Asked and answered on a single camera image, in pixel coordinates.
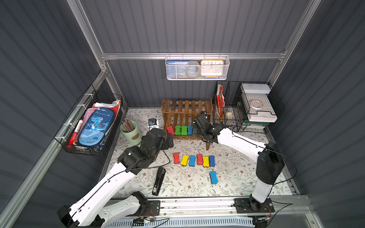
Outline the blue eraser tier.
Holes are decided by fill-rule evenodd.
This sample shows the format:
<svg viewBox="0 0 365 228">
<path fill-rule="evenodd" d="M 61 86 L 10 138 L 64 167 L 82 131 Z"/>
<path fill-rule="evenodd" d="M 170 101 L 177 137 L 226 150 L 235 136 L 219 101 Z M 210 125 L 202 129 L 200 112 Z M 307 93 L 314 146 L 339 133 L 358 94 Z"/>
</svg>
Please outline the blue eraser tier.
<svg viewBox="0 0 365 228">
<path fill-rule="evenodd" d="M 196 161 L 196 156 L 195 155 L 189 156 L 189 166 L 190 167 L 194 167 L 195 166 L 195 161 Z"/>
</svg>

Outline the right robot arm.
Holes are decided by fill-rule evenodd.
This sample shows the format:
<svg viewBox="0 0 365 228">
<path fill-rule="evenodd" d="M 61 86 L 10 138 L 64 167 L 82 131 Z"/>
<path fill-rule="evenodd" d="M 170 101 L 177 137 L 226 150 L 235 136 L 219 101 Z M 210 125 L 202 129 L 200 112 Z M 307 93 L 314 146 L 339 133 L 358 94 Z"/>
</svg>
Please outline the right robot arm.
<svg viewBox="0 0 365 228">
<path fill-rule="evenodd" d="M 256 165 L 257 181 L 249 197 L 249 207 L 262 208 L 285 166 L 281 153 L 275 151 L 273 142 L 262 143 L 233 132 L 224 124 L 211 124 L 205 112 L 193 119 L 197 135 L 205 142 L 231 147 L 249 157 Z"/>
</svg>

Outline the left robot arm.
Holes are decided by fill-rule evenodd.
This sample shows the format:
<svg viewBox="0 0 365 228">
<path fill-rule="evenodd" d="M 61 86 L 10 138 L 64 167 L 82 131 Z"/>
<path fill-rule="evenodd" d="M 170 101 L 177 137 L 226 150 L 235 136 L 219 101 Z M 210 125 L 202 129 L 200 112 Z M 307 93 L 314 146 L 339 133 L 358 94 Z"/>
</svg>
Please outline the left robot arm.
<svg viewBox="0 0 365 228">
<path fill-rule="evenodd" d="M 143 169 L 150 169 L 167 141 L 164 130 L 153 128 L 119 156 L 112 169 L 84 197 L 71 206 L 62 206 L 58 218 L 66 228 L 104 228 L 120 218 L 148 212 L 148 199 L 139 191 L 107 206 L 109 200 Z"/>
</svg>

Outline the blue eraser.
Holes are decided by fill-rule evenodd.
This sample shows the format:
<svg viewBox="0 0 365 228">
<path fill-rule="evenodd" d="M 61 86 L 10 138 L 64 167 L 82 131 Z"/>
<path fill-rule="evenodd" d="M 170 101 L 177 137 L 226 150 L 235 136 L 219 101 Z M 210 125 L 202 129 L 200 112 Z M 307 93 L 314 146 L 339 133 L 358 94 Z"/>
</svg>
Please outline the blue eraser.
<svg viewBox="0 0 365 228">
<path fill-rule="evenodd" d="M 217 184 L 218 183 L 217 173 L 215 171 L 210 172 L 210 178 L 211 178 L 211 183 L 212 184 Z"/>
<path fill-rule="evenodd" d="M 209 155 L 209 166 L 210 167 L 215 167 L 216 164 L 215 164 L 215 156 L 213 155 Z"/>
<path fill-rule="evenodd" d="M 188 129 L 188 131 L 187 131 L 188 135 L 193 135 L 194 127 L 192 125 L 189 125 L 189 126 L 187 126 L 187 129 Z"/>
</svg>

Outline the yellow eraser tier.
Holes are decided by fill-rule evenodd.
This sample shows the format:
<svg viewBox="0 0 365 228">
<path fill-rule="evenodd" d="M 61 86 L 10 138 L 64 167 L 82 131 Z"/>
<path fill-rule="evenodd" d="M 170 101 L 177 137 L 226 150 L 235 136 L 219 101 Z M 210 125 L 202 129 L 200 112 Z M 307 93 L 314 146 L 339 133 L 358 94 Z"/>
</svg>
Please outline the yellow eraser tier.
<svg viewBox="0 0 365 228">
<path fill-rule="evenodd" d="M 184 155 L 182 156 L 182 160 L 181 160 L 181 163 L 180 163 L 180 164 L 181 164 L 182 166 L 186 166 L 186 165 L 187 165 L 187 163 L 188 163 L 188 160 L 189 160 L 189 156 L 184 154 Z"/>
</svg>

